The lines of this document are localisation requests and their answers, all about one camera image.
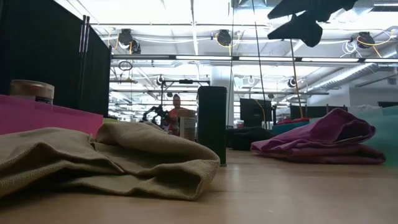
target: person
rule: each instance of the person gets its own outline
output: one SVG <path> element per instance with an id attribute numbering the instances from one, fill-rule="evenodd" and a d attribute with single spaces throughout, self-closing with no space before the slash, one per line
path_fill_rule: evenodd
<path id="1" fill-rule="evenodd" d="M 169 112 L 170 122 L 169 122 L 169 131 L 173 134 L 178 136 L 180 133 L 180 128 L 178 126 L 178 111 L 184 110 L 181 107 L 181 98 L 177 94 L 173 96 L 173 105 L 174 109 Z"/>

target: pink box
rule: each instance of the pink box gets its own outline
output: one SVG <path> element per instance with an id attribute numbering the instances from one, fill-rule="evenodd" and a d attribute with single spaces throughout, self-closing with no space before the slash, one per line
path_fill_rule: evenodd
<path id="1" fill-rule="evenodd" d="M 103 116 L 0 95 L 0 134 L 58 127 L 96 135 Z"/>

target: wooden floor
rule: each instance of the wooden floor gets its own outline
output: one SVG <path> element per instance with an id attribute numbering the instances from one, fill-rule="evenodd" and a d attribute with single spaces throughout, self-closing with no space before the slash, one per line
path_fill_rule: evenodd
<path id="1" fill-rule="evenodd" d="M 398 223 L 398 167 L 291 164 L 228 151 L 196 202 L 95 194 L 0 200 L 0 223 Z"/>

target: wall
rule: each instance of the wall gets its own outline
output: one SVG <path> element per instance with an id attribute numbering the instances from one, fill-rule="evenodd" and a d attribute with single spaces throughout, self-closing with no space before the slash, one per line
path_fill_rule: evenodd
<path id="1" fill-rule="evenodd" d="M 372 88 L 350 88 L 349 98 L 351 106 L 371 105 L 379 106 L 378 101 L 398 101 L 398 88 L 372 89 Z"/>
<path id="2" fill-rule="evenodd" d="M 341 86 L 339 90 L 329 90 L 329 95 L 314 95 L 307 100 L 307 106 L 350 106 L 349 85 Z"/>

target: ceiling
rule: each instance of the ceiling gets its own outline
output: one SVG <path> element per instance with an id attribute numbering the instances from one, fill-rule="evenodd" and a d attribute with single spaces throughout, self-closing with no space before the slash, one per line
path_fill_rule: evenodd
<path id="1" fill-rule="evenodd" d="M 109 41 L 109 44 L 113 47 L 117 46 L 116 38 L 121 29 L 132 29 L 132 36 L 141 45 L 142 55 L 228 56 L 231 54 L 234 56 L 257 56 L 258 53 L 263 57 L 289 57 L 292 55 L 290 41 L 267 39 L 267 34 L 270 31 L 288 21 L 287 17 L 269 20 L 267 14 L 271 11 L 271 7 L 256 7 L 254 15 L 252 7 L 236 7 L 233 10 L 230 7 L 231 0 L 55 1 L 78 17 L 82 17 L 82 15 L 90 16 L 92 27 L 106 44 Z M 378 50 L 396 44 L 398 41 L 396 38 L 398 34 L 398 30 L 396 30 L 398 29 L 398 12 L 394 12 L 395 6 L 387 7 L 387 4 L 397 3 L 397 1 L 387 0 L 359 0 L 354 8 L 355 10 L 339 11 L 332 15 L 328 23 L 320 24 L 324 31 L 322 40 L 316 47 L 310 48 L 300 40 L 293 40 L 294 55 L 296 57 L 377 57 L 373 48 L 354 49 L 351 45 L 347 46 L 347 42 L 350 41 L 351 37 L 356 38 L 359 32 L 370 32 L 376 43 L 389 40 L 389 42 L 378 46 Z M 231 52 L 229 48 L 218 45 L 214 39 L 220 29 L 228 29 L 233 36 Z M 113 54 L 129 54 L 129 52 L 117 47 L 113 50 Z M 115 66 L 111 72 L 111 79 L 114 80 L 110 83 L 111 89 L 156 90 L 159 89 L 159 86 L 155 84 L 156 78 L 160 75 L 170 80 L 183 78 L 210 80 L 211 68 L 215 66 L 183 63 L 176 67 L 151 67 L 151 62 L 146 61 L 146 63 L 149 66 L 134 67 L 131 71 L 126 72 Z M 297 79 L 300 80 L 300 87 L 305 88 L 306 85 L 327 77 L 342 67 L 317 64 L 300 65 L 296 68 Z M 233 63 L 232 71 L 235 90 L 261 89 L 258 64 Z M 290 90 L 286 82 L 293 76 L 292 65 L 263 65 L 261 71 L 265 91 Z M 116 83 L 115 74 L 119 78 L 118 80 L 120 80 L 120 74 L 123 74 L 122 80 L 130 77 L 137 80 L 138 83 Z M 197 85 L 192 85 L 192 87 L 176 85 L 170 90 L 191 89 L 197 89 Z M 136 103 L 159 104 L 159 94 L 152 94 L 151 96 L 146 93 L 118 94 L 119 98 L 126 97 Z M 183 101 L 186 101 L 186 104 L 190 104 L 189 100 L 195 100 L 196 94 L 181 93 L 181 97 Z M 262 95 L 252 95 L 251 97 L 262 98 Z M 140 110 L 144 111 L 150 107 L 141 105 Z"/>

